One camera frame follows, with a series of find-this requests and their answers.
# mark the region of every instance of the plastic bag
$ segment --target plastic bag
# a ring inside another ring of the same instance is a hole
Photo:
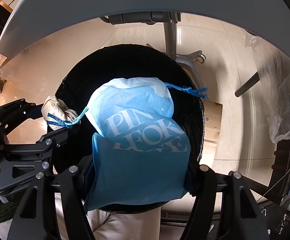
[[[273,143],[290,139],[290,58],[264,39],[246,34],[252,48],[264,101],[268,108],[269,136]]]
[[[0,76],[2,74],[2,70],[1,68],[5,66],[5,64],[8,62],[9,60],[7,59],[7,57],[3,56],[2,54],[0,54]]]

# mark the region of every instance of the drawstring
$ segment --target drawstring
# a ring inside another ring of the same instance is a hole
[[[192,96],[195,96],[195,97],[199,97],[199,98],[206,98],[208,97],[207,95],[201,95],[200,92],[205,92],[208,90],[208,88],[201,88],[201,89],[197,89],[197,90],[194,90],[190,87],[179,87],[179,86],[175,86],[173,84],[170,84],[170,83],[166,83],[164,82],[165,86],[167,88],[174,88],[174,89],[177,89],[177,90],[180,90],[182,92],[186,92],[188,94],[191,94]]]
[[[46,121],[47,124],[57,125],[57,126],[65,126],[66,128],[72,128],[74,124],[77,124],[84,116],[84,114],[88,111],[88,107],[85,107],[83,112],[76,117],[73,121],[63,121],[58,119],[56,116],[48,113],[47,116],[51,117],[52,119],[56,120],[57,122]]]
[[[262,214],[263,212],[265,212],[265,216],[266,216],[266,214],[267,214],[267,210],[266,210],[264,207],[262,207],[262,208],[263,208],[263,210],[261,211],[261,214]]]
[[[183,92],[186,92],[188,94],[191,94],[195,97],[200,97],[200,98],[206,98],[207,95],[201,95],[199,94],[200,92],[205,92],[208,90],[208,88],[201,88],[201,89],[197,89],[197,90],[194,90],[190,87],[179,87],[179,86],[175,86],[173,84],[170,84],[170,83],[165,83],[165,86],[167,88],[174,88],[174,89],[177,89],[177,90],[180,90],[180,91],[183,91]],[[52,115],[50,113],[47,114],[48,117],[51,117],[52,119],[54,119],[56,122],[53,122],[53,121],[46,121],[47,124],[51,124],[51,125],[57,125],[57,126],[63,126],[63,127],[66,127],[66,128],[72,128],[74,124],[77,124],[84,116],[84,114],[88,111],[88,107],[85,107],[84,110],[82,111],[82,113],[76,117],[73,121],[63,121],[59,118],[57,118],[55,115]]]

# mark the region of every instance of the beige tile floor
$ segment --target beige tile floor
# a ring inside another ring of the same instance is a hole
[[[209,165],[212,164],[216,172],[240,171],[268,185],[275,145],[269,139],[261,87],[255,85],[240,98],[234,95],[256,72],[252,51],[244,45],[245,34],[245,30],[226,22],[182,14],[177,25],[177,53],[203,51],[207,60],[203,65],[196,63],[196,68],[209,88],[210,100],[223,105],[217,149],[213,161],[207,158]],[[93,19],[51,34],[2,68],[0,75],[10,82],[0,94],[0,105],[22,97],[28,102],[43,103],[82,58],[104,46],[121,43],[149,43],[165,52],[163,25],[113,26]],[[10,134],[9,139],[11,143],[34,143],[45,129],[42,120],[28,120]],[[169,202],[166,208],[187,212],[193,201],[194,198],[186,195],[182,200]],[[215,209],[219,208],[218,194]]]

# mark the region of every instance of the metal screw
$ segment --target metal screw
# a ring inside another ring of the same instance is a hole
[[[36,177],[37,179],[41,179],[41,178],[44,177],[44,173],[42,173],[42,172],[38,172],[38,173],[36,173],[35,177]]]
[[[201,171],[208,171],[208,170],[209,170],[209,168],[208,168],[207,165],[200,165],[199,169],[200,169]]]
[[[78,170],[78,167],[73,165],[71,167],[68,168],[69,172],[76,172]]]
[[[49,163],[48,162],[43,162],[42,163],[42,167],[43,167],[43,169],[48,169]]]
[[[236,179],[240,179],[241,178],[241,174],[238,172],[238,171],[235,171],[233,173],[233,176],[236,178]]]
[[[45,143],[46,143],[47,145],[50,145],[50,144],[52,143],[52,139],[50,139],[50,138],[46,139],[46,140],[45,140]]]

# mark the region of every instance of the black mesh basket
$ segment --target black mesh basket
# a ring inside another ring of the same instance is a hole
[[[157,77],[163,82],[195,88],[187,73],[171,58],[153,48],[121,44],[99,49],[78,62],[63,79],[56,97],[78,114],[87,105],[93,92],[113,78]],[[204,137],[204,107],[200,98],[170,89],[174,102],[172,119],[186,132],[190,154],[201,159]],[[86,116],[81,119],[78,134],[66,146],[56,149],[53,163],[57,172],[77,165],[81,158],[92,152],[95,128]],[[165,202],[146,205],[111,204],[100,208],[115,213],[142,213]]]

